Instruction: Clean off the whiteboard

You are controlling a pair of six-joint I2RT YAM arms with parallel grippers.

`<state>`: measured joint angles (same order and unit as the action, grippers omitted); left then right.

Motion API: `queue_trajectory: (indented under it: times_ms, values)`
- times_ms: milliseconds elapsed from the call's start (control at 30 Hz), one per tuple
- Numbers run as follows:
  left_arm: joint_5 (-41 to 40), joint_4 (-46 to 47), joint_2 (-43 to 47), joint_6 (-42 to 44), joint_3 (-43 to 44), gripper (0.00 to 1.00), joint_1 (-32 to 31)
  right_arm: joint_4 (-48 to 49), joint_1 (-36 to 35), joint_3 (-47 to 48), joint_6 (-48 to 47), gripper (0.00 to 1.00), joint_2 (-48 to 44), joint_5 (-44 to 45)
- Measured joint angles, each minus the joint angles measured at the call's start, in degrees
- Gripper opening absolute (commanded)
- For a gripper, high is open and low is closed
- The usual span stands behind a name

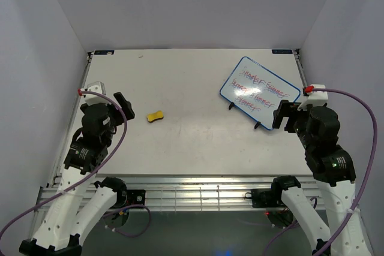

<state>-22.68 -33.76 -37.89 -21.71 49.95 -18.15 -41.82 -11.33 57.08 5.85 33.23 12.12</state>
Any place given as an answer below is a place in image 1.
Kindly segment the blue-framed whiteboard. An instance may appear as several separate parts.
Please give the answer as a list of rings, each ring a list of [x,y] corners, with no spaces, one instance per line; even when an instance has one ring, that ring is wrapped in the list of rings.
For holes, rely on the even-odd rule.
[[[244,56],[220,89],[220,95],[247,116],[272,130],[280,101],[295,102],[301,91],[285,79]]]

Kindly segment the yellow bone-shaped eraser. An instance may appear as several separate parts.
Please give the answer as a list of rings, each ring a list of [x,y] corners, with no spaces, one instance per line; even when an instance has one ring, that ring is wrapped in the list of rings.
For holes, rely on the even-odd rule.
[[[155,113],[148,114],[146,118],[149,123],[153,123],[155,121],[163,119],[164,113],[161,110],[159,110]]]

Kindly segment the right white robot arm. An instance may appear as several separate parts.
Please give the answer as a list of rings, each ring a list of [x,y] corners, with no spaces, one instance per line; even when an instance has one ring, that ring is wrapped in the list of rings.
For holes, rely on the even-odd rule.
[[[327,221],[316,212],[294,176],[272,183],[271,199],[287,206],[305,233],[312,255],[370,255],[359,212],[352,207],[356,174],[350,155],[337,143],[338,115],[326,105],[307,106],[282,100],[273,113],[273,128],[287,118],[285,131],[295,133],[305,152],[326,210]]]

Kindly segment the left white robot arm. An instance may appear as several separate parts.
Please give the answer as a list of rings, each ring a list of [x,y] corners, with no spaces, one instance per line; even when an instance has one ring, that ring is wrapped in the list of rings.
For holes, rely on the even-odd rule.
[[[57,195],[42,224],[19,247],[23,255],[80,255],[83,243],[95,224],[110,208],[127,202],[123,180],[106,177],[96,181],[99,168],[113,155],[108,152],[120,125],[134,119],[131,103],[120,92],[115,101],[81,89],[85,103],[82,126],[73,135],[64,161]]]

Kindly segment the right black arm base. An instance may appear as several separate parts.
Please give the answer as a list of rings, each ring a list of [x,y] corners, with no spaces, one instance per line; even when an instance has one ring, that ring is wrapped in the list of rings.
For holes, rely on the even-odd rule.
[[[283,208],[286,205],[275,195],[272,189],[251,189],[245,193],[245,199],[251,201],[253,208]]]

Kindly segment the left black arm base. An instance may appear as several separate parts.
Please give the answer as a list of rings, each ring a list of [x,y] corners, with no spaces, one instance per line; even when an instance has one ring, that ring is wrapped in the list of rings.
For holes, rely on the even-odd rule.
[[[111,209],[118,209],[129,205],[145,205],[146,191],[144,189],[126,189],[117,192],[116,203]]]

